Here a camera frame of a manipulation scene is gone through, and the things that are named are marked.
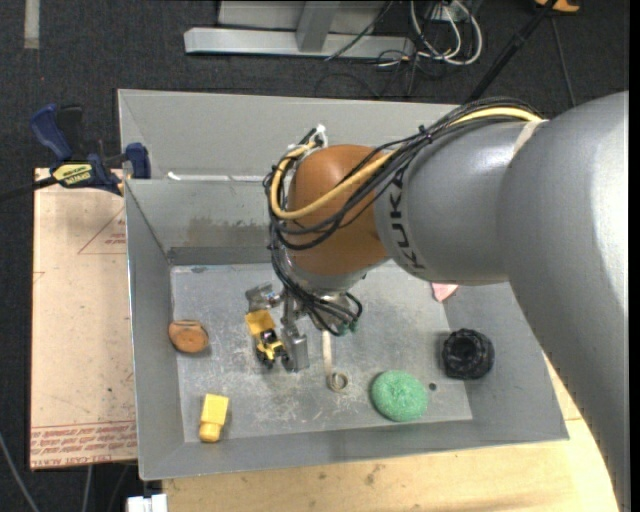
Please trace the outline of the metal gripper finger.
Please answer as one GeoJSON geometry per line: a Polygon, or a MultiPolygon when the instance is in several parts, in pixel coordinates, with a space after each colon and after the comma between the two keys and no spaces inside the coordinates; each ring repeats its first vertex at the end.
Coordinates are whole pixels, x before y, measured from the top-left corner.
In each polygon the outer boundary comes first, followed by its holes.
{"type": "Polygon", "coordinates": [[[285,347],[285,354],[281,357],[282,364],[287,371],[298,372],[309,367],[308,341],[305,334],[301,334],[296,327],[284,327],[281,341],[285,347]]]}
{"type": "Polygon", "coordinates": [[[281,304],[281,294],[273,289],[271,283],[259,284],[245,292],[248,311],[268,310],[281,304]]]}

